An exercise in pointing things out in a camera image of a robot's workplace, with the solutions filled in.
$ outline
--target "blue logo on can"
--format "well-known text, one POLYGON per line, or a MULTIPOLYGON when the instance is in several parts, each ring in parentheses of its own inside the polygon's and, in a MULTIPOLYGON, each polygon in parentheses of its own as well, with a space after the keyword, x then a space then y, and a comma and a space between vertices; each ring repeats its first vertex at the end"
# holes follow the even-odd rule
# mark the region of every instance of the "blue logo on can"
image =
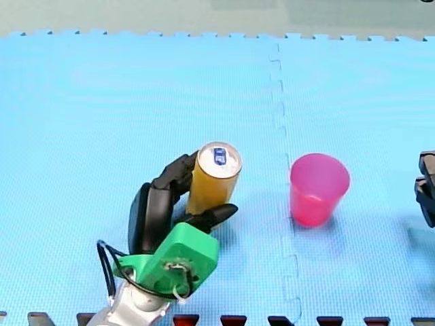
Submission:
POLYGON ((213 149, 215 163, 217 165, 225 165, 226 164, 226 150, 221 147, 217 147, 213 149))

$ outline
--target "blue foam mat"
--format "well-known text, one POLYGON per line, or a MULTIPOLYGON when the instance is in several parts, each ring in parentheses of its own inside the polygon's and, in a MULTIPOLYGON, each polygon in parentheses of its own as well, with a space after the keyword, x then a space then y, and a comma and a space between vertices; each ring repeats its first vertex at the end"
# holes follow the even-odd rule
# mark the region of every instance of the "blue foam mat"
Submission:
POLYGON ((345 325, 433 315, 433 247, 410 238, 428 235, 413 199, 418 154, 435 134, 428 40, 0 39, 4 325, 25 325, 30 311, 74 325, 102 308, 96 240, 126 250, 141 183, 216 139, 242 153, 240 211, 215 234, 218 269, 171 314, 303 326, 319 315, 345 325), (310 151, 341 159, 352 185, 334 223, 307 232, 288 217, 288 168, 310 151))
MULTIPOLYGON (((233 143, 243 156, 233 197, 241 209, 215 235, 218 269, 172 313, 198 313, 203 325, 221 314, 246 314, 254 324, 265 311, 300 314, 281 291, 294 266, 275 237, 289 226, 284 134, 275 126, 270 77, 276 50, 269 39, 238 35, 0 41, 5 325, 24 325, 29 311, 74 325, 78 312, 101 309, 97 239, 125 251, 128 210, 141 184, 212 140, 233 143), (270 293, 278 299, 265 303, 270 293)), ((163 325, 170 324, 167 317, 163 325)))
POLYGON ((279 42, 290 162, 309 152, 337 157, 351 188, 332 223, 295 228, 301 325, 342 316, 361 325, 388 316, 409 325, 433 316, 434 237, 415 202, 420 151, 434 148, 433 43, 303 40, 279 42))

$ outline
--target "yellow can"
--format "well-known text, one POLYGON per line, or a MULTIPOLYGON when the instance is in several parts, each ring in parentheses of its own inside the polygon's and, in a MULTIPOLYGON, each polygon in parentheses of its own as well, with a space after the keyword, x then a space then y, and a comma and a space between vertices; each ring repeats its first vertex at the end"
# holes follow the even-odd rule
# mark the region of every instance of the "yellow can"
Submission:
POLYGON ((231 145, 214 141, 198 151, 186 212, 201 214, 226 204, 232 195, 242 160, 231 145))

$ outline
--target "pink plastic cup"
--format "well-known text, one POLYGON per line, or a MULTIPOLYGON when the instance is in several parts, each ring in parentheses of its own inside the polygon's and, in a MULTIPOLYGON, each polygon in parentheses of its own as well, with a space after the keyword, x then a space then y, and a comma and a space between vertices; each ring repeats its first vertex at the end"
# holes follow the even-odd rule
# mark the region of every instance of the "pink plastic cup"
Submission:
POLYGON ((327 222, 349 189, 350 176, 337 159, 312 153, 297 159, 290 173, 290 213, 306 227, 327 222))

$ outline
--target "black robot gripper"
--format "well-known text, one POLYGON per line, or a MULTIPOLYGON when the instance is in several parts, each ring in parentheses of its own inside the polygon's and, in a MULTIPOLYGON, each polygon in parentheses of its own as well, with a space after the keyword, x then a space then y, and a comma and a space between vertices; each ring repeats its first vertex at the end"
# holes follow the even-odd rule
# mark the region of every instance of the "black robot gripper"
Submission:
POLYGON ((426 223, 435 227, 435 151, 420 154, 420 172, 423 175, 415 179, 416 200, 420 204, 426 223))

